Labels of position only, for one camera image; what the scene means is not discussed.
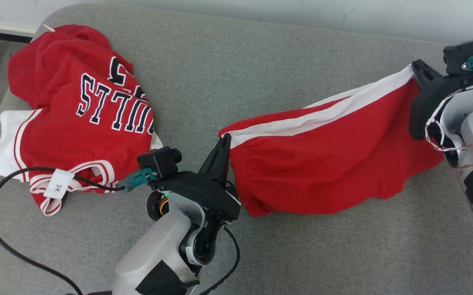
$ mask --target white wall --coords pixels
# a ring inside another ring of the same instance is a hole
[[[60,7],[120,2],[350,32],[458,43],[473,39],[466,0],[0,0],[0,32],[34,33]]]

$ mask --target clothing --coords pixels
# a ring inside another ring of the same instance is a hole
[[[93,28],[67,25],[45,32],[14,54],[8,65],[10,91],[31,111],[4,111],[0,175],[47,166],[75,172],[105,186],[138,168],[136,157],[160,148],[153,111],[133,65]],[[46,216],[61,200],[43,195],[52,174],[30,171],[36,204]],[[69,191],[109,192],[72,179]]]
[[[303,109],[234,123],[231,166],[252,216],[271,211],[336,213],[369,197],[390,198],[442,153],[412,140],[418,94],[411,67]]]

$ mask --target white wire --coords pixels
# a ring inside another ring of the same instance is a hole
[[[426,141],[429,142],[431,144],[431,146],[433,146],[433,148],[436,149],[437,151],[451,152],[451,151],[463,151],[463,150],[473,148],[473,144],[469,144],[469,145],[462,146],[462,147],[442,147],[442,146],[439,146],[439,145],[435,144],[434,142],[432,142],[432,140],[430,138],[430,134],[428,133],[428,127],[430,126],[430,124],[431,123],[437,124],[439,126],[440,131],[441,131],[441,142],[440,142],[440,144],[441,145],[444,144],[444,138],[445,138],[444,129],[442,128],[441,123],[439,121],[437,121],[435,119],[435,117],[437,116],[437,114],[439,113],[441,108],[444,107],[444,105],[446,105],[455,95],[457,95],[458,93],[461,93],[461,92],[462,92],[462,90],[459,89],[456,92],[453,92],[452,94],[448,95],[445,99],[443,99],[441,101],[441,103],[439,104],[439,106],[437,107],[437,109],[435,109],[435,111],[433,112],[432,116],[426,121],[426,125],[424,126],[424,135],[425,135]],[[452,170],[463,170],[463,169],[470,168],[470,167],[473,167],[473,165],[469,164],[469,165],[465,165],[465,166],[461,166],[461,167],[453,167]]]

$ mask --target red garment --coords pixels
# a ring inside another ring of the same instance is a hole
[[[67,25],[45,32],[10,58],[8,71],[10,91],[33,110],[2,113],[0,175],[47,166],[114,187],[158,141],[133,65],[93,28]],[[51,173],[17,178],[30,182],[45,215],[57,213],[61,200],[43,196]],[[104,192],[77,179],[69,191]]]
[[[418,94],[411,67],[306,108],[225,127],[231,166],[248,212],[336,213],[402,191],[443,160],[408,132]]]

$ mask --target red fabric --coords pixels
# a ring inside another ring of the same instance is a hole
[[[105,36],[86,26],[55,28],[14,54],[8,65],[10,91],[41,109],[23,123],[23,134],[16,135],[19,166],[24,168],[19,158],[27,167],[62,170],[90,162],[105,173],[95,176],[85,168],[78,174],[107,184],[136,170],[136,157],[150,149],[153,114],[132,72],[133,65],[113,52]],[[121,125],[115,129],[117,120]],[[128,130],[130,121],[133,128]],[[112,169],[100,161],[109,162]],[[28,176],[43,174],[48,173],[31,171]],[[45,201],[42,193],[32,195],[39,206]]]
[[[406,179],[443,160],[442,153],[409,135],[409,109],[417,94],[411,79],[377,101],[310,131],[234,142],[231,166],[242,203],[256,217],[271,211],[336,213],[369,197],[395,196]],[[338,102],[244,120],[220,130],[219,136],[281,123]]]

